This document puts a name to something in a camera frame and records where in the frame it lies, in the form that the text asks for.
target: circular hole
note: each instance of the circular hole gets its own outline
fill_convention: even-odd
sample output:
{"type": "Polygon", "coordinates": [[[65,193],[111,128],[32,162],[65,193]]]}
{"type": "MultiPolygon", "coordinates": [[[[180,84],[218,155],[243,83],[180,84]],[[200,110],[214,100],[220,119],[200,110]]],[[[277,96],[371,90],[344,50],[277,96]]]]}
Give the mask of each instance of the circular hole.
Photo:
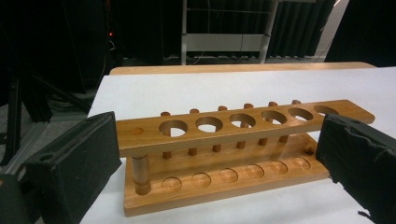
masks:
{"type": "Polygon", "coordinates": [[[230,116],[230,122],[238,128],[251,128],[256,125],[256,120],[247,114],[233,114],[230,116]]]}
{"type": "Polygon", "coordinates": [[[133,135],[139,135],[143,132],[144,130],[142,128],[133,128],[132,129],[132,134],[133,135]]]}
{"type": "Polygon", "coordinates": [[[274,110],[262,111],[262,118],[265,119],[265,121],[274,124],[283,124],[287,121],[286,117],[283,114],[274,110]]]}
{"type": "Polygon", "coordinates": [[[336,110],[330,108],[326,105],[315,105],[314,110],[317,111],[320,115],[324,116],[326,114],[338,114],[336,110]]]}
{"type": "Polygon", "coordinates": [[[233,183],[238,180],[238,174],[235,170],[226,168],[219,172],[220,179],[226,183],[233,183]]]}
{"type": "Polygon", "coordinates": [[[246,168],[247,175],[253,178],[260,178],[264,176],[264,170],[257,164],[250,164],[246,168]]]}
{"type": "Polygon", "coordinates": [[[314,116],[309,111],[301,108],[290,108],[289,114],[295,117],[296,119],[303,121],[311,120],[314,118],[314,116]]]}
{"type": "Polygon", "coordinates": [[[41,161],[48,161],[52,158],[52,155],[45,155],[40,158],[41,161]]]}
{"type": "Polygon", "coordinates": [[[169,177],[163,181],[162,188],[165,193],[173,193],[181,190],[181,181],[176,177],[169,177]]]}
{"type": "Polygon", "coordinates": [[[288,172],[288,166],[281,161],[271,161],[270,167],[276,174],[285,174],[288,172]]]}
{"type": "Polygon", "coordinates": [[[160,133],[165,136],[179,137],[187,130],[187,124],[178,119],[167,120],[160,125],[160,133]]]}
{"type": "Polygon", "coordinates": [[[198,173],[192,176],[191,178],[192,184],[199,189],[204,189],[209,187],[212,180],[210,176],[205,173],[198,173]]]}
{"type": "Polygon", "coordinates": [[[296,157],[293,159],[293,163],[296,166],[299,166],[303,170],[309,170],[311,168],[311,164],[304,158],[296,157]]]}
{"type": "Polygon", "coordinates": [[[199,130],[206,133],[215,133],[222,129],[221,120],[214,117],[199,118],[195,122],[195,125],[198,127],[199,130]]]}

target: black fabric cover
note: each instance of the black fabric cover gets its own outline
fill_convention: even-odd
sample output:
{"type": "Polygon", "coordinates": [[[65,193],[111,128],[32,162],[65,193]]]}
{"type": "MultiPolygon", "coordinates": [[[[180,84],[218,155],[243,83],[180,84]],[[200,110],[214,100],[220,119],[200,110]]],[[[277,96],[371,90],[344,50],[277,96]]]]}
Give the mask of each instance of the black fabric cover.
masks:
{"type": "Polygon", "coordinates": [[[79,223],[120,164],[113,112],[83,120],[24,163],[46,223],[79,223]]]}
{"type": "Polygon", "coordinates": [[[0,175],[0,223],[31,223],[15,175],[0,175]]]}
{"type": "Polygon", "coordinates": [[[375,223],[396,223],[396,140],[354,119],[326,115],[317,160],[375,223]]]}

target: table surface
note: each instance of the table surface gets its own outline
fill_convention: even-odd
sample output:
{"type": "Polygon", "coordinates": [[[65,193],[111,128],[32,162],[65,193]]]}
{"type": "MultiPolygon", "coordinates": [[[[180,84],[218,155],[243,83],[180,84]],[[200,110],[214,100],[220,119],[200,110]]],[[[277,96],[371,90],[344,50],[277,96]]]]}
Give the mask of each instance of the table surface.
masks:
{"type": "MultiPolygon", "coordinates": [[[[136,119],[163,111],[187,114],[191,108],[215,111],[219,105],[239,109],[244,103],[259,107],[269,101],[285,105],[293,99],[348,99],[376,116],[373,127],[396,137],[396,118],[390,116],[395,83],[396,67],[366,63],[122,67],[104,77],[89,116],[114,111],[116,119],[136,119]]],[[[318,132],[310,134],[318,140],[318,132]]],[[[81,223],[371,223],[358,215],[364,209],[330,179],[125,217],[121,160],[123,165],[81,223]]]]}

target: wooden peg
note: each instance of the wooden peg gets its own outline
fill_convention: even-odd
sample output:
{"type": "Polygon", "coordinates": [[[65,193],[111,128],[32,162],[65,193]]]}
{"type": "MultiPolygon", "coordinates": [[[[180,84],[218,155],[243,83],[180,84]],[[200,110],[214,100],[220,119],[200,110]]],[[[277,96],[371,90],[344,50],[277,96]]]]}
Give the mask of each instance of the wooden peg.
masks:
{"type": "MultiPolygon", "coordinates": [[[[274,101],[271,101],[270,103],[268,103],[268,106],[277,106],[277,103],[274,101]]],[[[267,122],[273,122],[273,119],[265,119],[267,122]]],[[[261,138],[259,140],[259,145],[260,146],[265,146],[267,144],[268,138],[261,138]]]]}
{"type": "MultiPolygon", "coordinates": [[[[252,104],[244,104],[244,109],[249,109],[249,108],[253,108],[254,106],[252,104]]],[[[241,121],[241,128],[248,128],[248,123],[242,122],[241,121]]],[[[245,143],[246,141],[242,141],[242,142],[237,142],[236,143],[236,147],[237,148],[244,148],[245,147],[245,143]]]]}
{"type": "MultiPolygon", "coordinates": [[[[220,105],[219,108],[218,108],[218,111],[223,111],[223,110],[228,110],[227,106],[220,105]]],[[[220,152],[221,151],[221,145],[214,145],[212,150],[214,152],[220,152]]]]}
{"type": "Polygon", "coordinates": [[[149,156],[132,158],[134,187],[138,195],[146,195],[151,191],[149,177],[149,156]]]}
{"type": "MultiPolygon", "coordinates": [[[[164,112],[161,113],[161,117],[170,116],[170,115],[171,114],[169,112],[167,112],[167,111],[164,111],[164,112]]],[[[163,132],[163,135],[171,136],[171,129],[165,130],[163,132]]],[[[166,159],[166,160],[171,159],[172,158],[172,152],[171,151],[163,152],[163,158],[166,159]]]]}
{"type": "MultiPolygon", "coordinates": [[[[198,113],[199,113],[199,110],[196,109],[196,108],[190,110],[190,114],[198,114],[198,113]]],[[[196,147],[189,148],[189,155],[190,156],[195,156],[196,154],[197,154],[197,148],[196,147]]]]}
{"type": "MultiPolygon", "coordinates": [[[[301,101],[299,101],[299,100],[292,100],[291,101],[292,105],[299,105],[300,103],[301,103],[301,101]]],[[[288,139],[289,139],[288,135],[283,135],[283,136],[279,137],[279,142],[287,143],[288,139]]]]}

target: wooden test tube rack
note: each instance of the wooden test tube rack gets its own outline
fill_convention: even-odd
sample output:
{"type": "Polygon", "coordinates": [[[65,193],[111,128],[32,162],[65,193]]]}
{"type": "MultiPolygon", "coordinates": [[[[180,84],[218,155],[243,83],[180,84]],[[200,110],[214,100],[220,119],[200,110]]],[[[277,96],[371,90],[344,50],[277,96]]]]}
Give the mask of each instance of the wooden test tube rack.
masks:
{"type": "Polygon", "coordinates": [[[326,178],[327,170],[315,160],[317,143],[306,133],[319,131],[327,113],[365,123],[375,119],[361,107],[340,100],[270,103],[258,108],[246,104],[239,110],[222,107],[217,112],[194,110],[186,115],[117,121],[120,156],[127,158],[125,215],[326,178]],[[174,129],[184,134],[172,136],[174,129]]]}

